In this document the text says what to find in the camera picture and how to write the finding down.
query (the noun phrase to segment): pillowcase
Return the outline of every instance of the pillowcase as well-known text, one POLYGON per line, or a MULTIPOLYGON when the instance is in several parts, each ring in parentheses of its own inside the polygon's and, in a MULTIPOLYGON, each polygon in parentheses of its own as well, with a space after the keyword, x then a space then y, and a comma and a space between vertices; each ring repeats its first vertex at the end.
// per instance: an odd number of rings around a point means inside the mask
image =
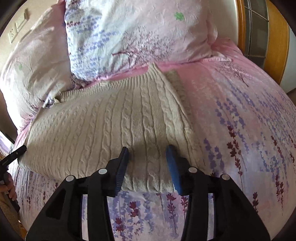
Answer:
POLYGON ((210 57, 217 38, 208 0, 66 0, 65 22, 71 71, 88 81, 210 57))
POLYGON ((50 7, 10 54, 0 76, 7 111, 22 130, 61 91, 73 89, 65 2, 50 7))

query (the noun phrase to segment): metal rivet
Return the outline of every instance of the metal rivet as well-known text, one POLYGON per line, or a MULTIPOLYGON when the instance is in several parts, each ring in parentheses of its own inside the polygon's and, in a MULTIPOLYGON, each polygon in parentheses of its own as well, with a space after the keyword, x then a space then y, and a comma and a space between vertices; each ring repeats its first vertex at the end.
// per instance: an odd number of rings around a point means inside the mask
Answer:
POLYGON ((106 174, 107 173, 107 169, 106 168, 101 168, 99 170, 99 174, 103 175, 103 174, 106 174))
POLYGON ((72 182, 74 180, 74 176, 70 175, 66 177, 67 182, 72 182))
POLYGON ((191 173, 196 173, 197 168, 196 167, 190 167, 190 168, 188 168, 188 171, 191 172, 191 173))
POLYGON ((224 179, 225 181, 228 181, 230 179, 230 176, 227 174, 223 174, 222 179, 224 179))

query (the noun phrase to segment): finger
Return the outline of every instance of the finger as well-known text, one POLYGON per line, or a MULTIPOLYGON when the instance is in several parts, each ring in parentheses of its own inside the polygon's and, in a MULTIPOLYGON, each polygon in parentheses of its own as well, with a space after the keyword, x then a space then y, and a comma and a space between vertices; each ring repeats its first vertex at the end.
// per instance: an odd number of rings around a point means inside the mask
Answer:
POLYGON ((10 173, 8 172, 8 180, 11 182, 12 181, 12 176, 10 175, 10 173))
POLYGON ((11 180, 10 182, 9 182, 9 184, 7 185, 7 189, 8 190, 11 190, 13 188, 13 180, 11 180))
POLYGON ((0 185, 0 192, 7 192, 7 186, 6 185, 0 185))
POLYGON ((12 201, 15 201, 17 199, 17 193, 15 193, 12 197, 12 201))
POLYGON ((9 198, 12 198, 15 194, 15 186, 13 186, 13 188, 10 190, 9 192, 9 198))

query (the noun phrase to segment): pink bedsheet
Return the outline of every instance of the pink bedsheet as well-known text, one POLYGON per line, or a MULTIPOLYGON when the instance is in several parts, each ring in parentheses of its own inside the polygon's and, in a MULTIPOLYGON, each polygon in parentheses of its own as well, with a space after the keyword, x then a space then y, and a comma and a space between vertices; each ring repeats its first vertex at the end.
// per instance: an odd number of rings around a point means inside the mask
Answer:
MULTIPOLYGON (((212 48, 225 58, 159 67, 177 70, 183 81, 207 174, 228 173, 273 238, 296 206, 296 107, 232 41, 217 40, 212 48)), ((139 68, 110 80, 146 70, 139 68)), ((19 135, 17 146, 27 131, 19 135)), ((59 182, 21 169, 16 162, 10 172, 16 182, 21 221, 28 229, 59 182)), ((121 192, 108 201, 116 240, 180 240, 186 205, 176 193, 121 192)))

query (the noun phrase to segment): green leaf print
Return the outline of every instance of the green leaf print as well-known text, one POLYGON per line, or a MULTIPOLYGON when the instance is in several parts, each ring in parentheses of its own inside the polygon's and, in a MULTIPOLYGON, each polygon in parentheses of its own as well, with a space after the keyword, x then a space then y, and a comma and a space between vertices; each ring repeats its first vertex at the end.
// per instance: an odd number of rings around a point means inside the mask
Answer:
POLYGON ((174 16, 175 16, 176 20, 179 20, 179 21, 184 21, 185 20, 185 17, 183 15, 183 13, 181 13, 181 12, 176 12, 174 14, 174 16))

